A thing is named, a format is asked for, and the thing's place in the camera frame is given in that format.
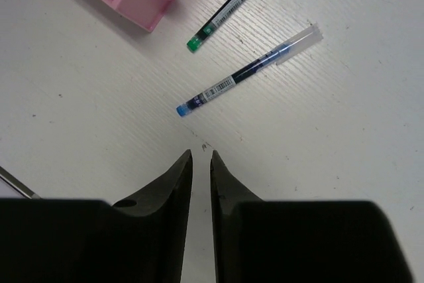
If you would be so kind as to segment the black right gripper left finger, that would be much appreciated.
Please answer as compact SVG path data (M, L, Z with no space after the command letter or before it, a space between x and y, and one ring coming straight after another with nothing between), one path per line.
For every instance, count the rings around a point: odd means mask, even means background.
M179 282L193 158L114 204L2 199L2 282Z

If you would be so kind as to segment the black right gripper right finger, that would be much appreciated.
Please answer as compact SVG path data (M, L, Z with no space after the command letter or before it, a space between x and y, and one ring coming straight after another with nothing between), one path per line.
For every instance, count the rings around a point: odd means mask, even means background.
M210 163L218 282L412 282L384 212L371 201L265 201L218 152Z

